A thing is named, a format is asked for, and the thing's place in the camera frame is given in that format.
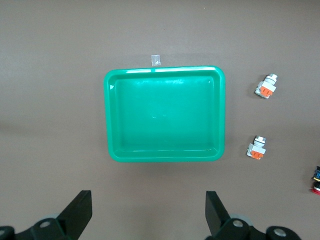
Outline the green plastic tray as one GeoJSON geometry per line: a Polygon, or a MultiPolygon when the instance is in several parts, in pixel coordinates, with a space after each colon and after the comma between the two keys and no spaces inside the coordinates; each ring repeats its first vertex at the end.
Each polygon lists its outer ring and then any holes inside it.
{"type": "Polygon", "coordinates": [[[114,69],[103,88],[113,160],[211,162],[223,156],[226,78],[219,67],[114,69]]]}

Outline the lower white orange switch part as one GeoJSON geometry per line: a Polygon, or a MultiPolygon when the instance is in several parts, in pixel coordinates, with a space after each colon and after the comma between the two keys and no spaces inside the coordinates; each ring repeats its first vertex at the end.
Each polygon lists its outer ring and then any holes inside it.
{"type": "Polygon", "coordinates": [[[266,153],[266,149],[264,149],[265,144],[266,138],[257,135],[253,143],[248,145],[246,155],[253,159],[260,160],[266,153]]]}

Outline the green push button orange back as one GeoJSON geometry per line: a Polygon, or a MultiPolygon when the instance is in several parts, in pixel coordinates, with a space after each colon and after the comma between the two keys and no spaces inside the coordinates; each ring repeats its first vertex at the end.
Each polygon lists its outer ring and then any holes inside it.
{"type": "Polygon", "coordinates": [[[275,86],[277,80],[278,80],[278,76],[276,74],[274,73],[267,74],[264,80],[257,85],[254,93],[260,96],[261,98],[269,99],[270,96],[273,95],[273,93],[277,88],[275,86]]]}

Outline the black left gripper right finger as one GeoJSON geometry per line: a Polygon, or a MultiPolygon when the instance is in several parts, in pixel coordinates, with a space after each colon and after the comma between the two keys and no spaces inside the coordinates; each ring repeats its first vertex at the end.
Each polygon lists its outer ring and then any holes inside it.
{"type": "Polygon", "coordinates": [[[230,217],[216,191],[205,193],[205,219],[211,233],[205,240],[300,240],[297,233],[283,226],[261,232],[243,219],[230,217]]]}

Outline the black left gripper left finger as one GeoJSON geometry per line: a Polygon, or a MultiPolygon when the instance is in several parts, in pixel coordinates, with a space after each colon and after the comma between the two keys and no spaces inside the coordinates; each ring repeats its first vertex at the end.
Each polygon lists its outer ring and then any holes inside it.
{"type": "Polygon", "coordinates": [[[16,233],[12,226],[0,226],[0,240],[78,240],[92,218],[92,192],[82,190],[55,218],[36,222],[16,233]]]}

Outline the red button black blue body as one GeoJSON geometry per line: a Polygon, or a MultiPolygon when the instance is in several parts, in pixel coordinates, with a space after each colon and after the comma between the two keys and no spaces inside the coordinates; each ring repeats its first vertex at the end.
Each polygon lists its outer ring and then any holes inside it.
{"type": "Polygon", "coordinates": [[[312,192],[320,196],[320,166],[317,166],[315,168],[312,180],[312,192]]]}

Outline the brown table mat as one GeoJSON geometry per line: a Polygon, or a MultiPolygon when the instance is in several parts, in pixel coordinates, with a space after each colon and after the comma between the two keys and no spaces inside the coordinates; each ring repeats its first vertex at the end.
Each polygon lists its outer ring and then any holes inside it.
{"type": "Polygon", "coordinates": [[[81,190],[80,240],[204,240],[206,191],[265,231],[320,240],[320,0],[0,0],[0,225],[23,231],[81,190]],[[213,162],[122,163],[107,148],[113,69],[215,65],[225,151],[213,162]],[[268,99],[255,94],[278,76],[268,99]],[[263,158],[247,156],[256,136],[263,158]]]}

